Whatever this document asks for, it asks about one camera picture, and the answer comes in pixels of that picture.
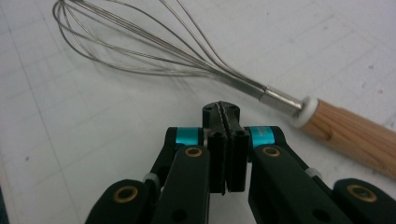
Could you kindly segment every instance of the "whisk handle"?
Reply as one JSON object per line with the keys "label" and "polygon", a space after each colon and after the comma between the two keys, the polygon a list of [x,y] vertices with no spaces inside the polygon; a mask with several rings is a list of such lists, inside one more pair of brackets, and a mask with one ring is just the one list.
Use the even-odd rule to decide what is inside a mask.
{"label": "whisk handle", "polygon": [[322,100],[306,98],[294,125],[326,145],[396,178],[396,133]]}

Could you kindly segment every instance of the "whisk wire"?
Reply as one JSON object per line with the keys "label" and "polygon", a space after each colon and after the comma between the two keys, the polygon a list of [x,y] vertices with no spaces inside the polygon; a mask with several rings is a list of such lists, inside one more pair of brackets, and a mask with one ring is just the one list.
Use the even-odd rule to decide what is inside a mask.
{"label": "whisk wire", "polygon": [[[142,13],[144,16],[150,18],[152,21],[159,24],[166,32],[168,32],[171,36],[175,37],[181,43],[181,45],[186,47],[190,52],[187,52],[186,50],[180,48],[179,46],[164,40],[160,36],[151,33],[147,29],[144,29],[143,27],[136,25],[131,21],[125,20],[121,16],[111,13],[89,2],[82,0],[68,1],[75,4],[77,7],[82,8],[79,9],[77,7],[71,6],[70,4],[66,3],[65,0],[59,0],[57,4],[54,5],[54,9],[53,9],[54,17],[56,21],[59,23],[62,36],[66,40],[66,43],[73,50],[75,50],[82,56],[97,61],[99,63],[102,63],[106,66],[110,66],[124,71],[134,72],[137,74],[147,74],[154,76],[175,76],[175,77],[210,77],[212,79],[226,83],[234,88],[237,88],[238,90],[243,91],[249,95],[252,95],[255,98],[259,99],[262,96],[265,87],[262,84],[254,80],[251,80],[245,77],[244,75],[242,75],[241,73],[237,72],[235,69],[231,68],[230,65],[228,65],[220,58],[219,54],[213,48],[212,44],[209,42],[204,32],[198,26],[198,24],[190,14],[190,12],[185,8],[181,0],[177,0],[177,3],[180,5],[184,13],[190,19],[192,23],[191,27],[181,19],[181,17],[174,11],[173,8],[170,7],[169,4],[167,4],[164,0],[159,0],[159,1],[167,8],[169,12],[172,13],[172,15],[179,22],[179,24],[182,25],[183,29],[187,31],[188,35],[192,38],[193,43],[195,43],[199,47],[199,50],[203,54],[201,54],[196,49],[194,49],[189,43],[187,43],[187,41],[185,41],[181,36],[176,34],[174,31],[172,31],[163,22],[160,22],[153,16],[150,16],[146,11],[118,0],[105,0],[105,1],[127,6],[131,9],[134,9]],[[63,24],[61,20],[61,12],[60,12],[61,8],[63,9],[63,16],[66,24]],[[151,54],[142,53],[135,50],[126,49],[109,44],[104,39],[102,39],[92,31],[90,31],[88,27],[86,27],[83,24],[83,22],[78,18],[78,16],[72,10],[78,12],[80,15],[90,20],[93,20],[106,27],[109,27],[110,29],[120,32],[119,29],[107,24],[106,22],[99,20],[98,18],[95,18],[94,16],[90,15],[87,12],[90,12],[93,15],[104,19],[105,21],[116,24],[119,27],[125,29],[126,31],[132,32],[132,34],[142,37],[143,39],[137,38],[137,36],[133,36],[133,38],[142,41],[146,45],[154,46],[155,49],[157,50],[166,52],[168,56],[173,55],[174,57],[177,58],[177,60],[163,58],[158,55],[154,56]],[[78,27],[82,29],[85,35],[78,32],[72,27],[72,24],[68,19],[66,11],[77,23]],[[74,37],[77,45],[80,46],[82,51],[73,46],[73,44],[67,39],[63,29],[70,32],[70,34]],[[141,67],[141,66],[130,65],[125,63],[104,61],[98,58],[97,56],[95,56],[94,53],[92,53],[89,49],[87,49],[87,47],[85,47],[84,44],[81,42],[80,38],[85,39],[88,42],[102,46],[105,49],[115,52],[117,54],[126,56],[127,58],[133,59],[136,62],[149,65],[150,67]],[[160,65],[158,64],[158,62],[163,62],[167,65]],[[182,68],[174,68],[173,67],[174,65],[179,65]]]}

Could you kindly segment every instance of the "brass bushing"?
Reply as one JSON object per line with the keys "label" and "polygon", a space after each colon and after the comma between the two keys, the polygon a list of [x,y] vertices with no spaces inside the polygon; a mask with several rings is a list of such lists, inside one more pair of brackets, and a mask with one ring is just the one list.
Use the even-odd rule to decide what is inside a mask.
{"label": "brass bushing", "polygon": [[280,156],[280,151],[274,147],[265,147],[262,149],[262,153],[270,157],[278,157]]}
{"label": "brass bushing", "polygon": [[135,186],[124,186],[117,189],[113,195],[113,200],[116,203],[128,203],[137,196],[137,188]]}
{"label": "brass bushing", "polygon": [[348,185],[346,189],[352,196],[367,203],[373,203],[378,199],[374,192],[360,185]]}
{"label": "brass bushing", "polygon": [[189,147],[184,151],[184,154],[188,157],[200,157],[202,155],[202,150],[198,147]]}

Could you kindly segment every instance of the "white surface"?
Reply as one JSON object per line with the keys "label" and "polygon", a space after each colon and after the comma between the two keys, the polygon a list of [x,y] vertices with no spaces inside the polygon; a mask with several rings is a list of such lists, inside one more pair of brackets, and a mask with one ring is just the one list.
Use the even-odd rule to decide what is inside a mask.
{"label": "white surface", "polygon": [[[83,223],[112,183],[142,179],[170,126],[239,105],[241,124],[276,125],[329,185],[396,182],[318,144],[255,99],[205,79],[128,77],[66,46],[54,0],[0,1],[0,183],[12,224]],[[392,0],[188,1],[226,61],[297,98],[313,95],[396,131]],[[248,194],[211,196],[210,223],[255,223]]]}

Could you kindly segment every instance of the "whisk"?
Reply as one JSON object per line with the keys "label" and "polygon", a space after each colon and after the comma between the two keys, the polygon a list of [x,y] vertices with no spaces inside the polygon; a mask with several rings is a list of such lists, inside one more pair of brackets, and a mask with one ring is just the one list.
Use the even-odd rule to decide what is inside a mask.
{"label": "whisk", "polygon": [[[168,25],[141,7],[118,0],[100,2],[109,5],[59,0],[52,10],[64,40],[83,57],[137,75],[215,79],[283,112],[295,127],[328,146],[396,178],[396,133],[322,100],[298,100],[241,74],[219,56],[181,0],[175,6],[158,1],[163,10],[156,15],[167,13],[166,18],[177,21]],[[177,32],[171,26],[177,26]]]}

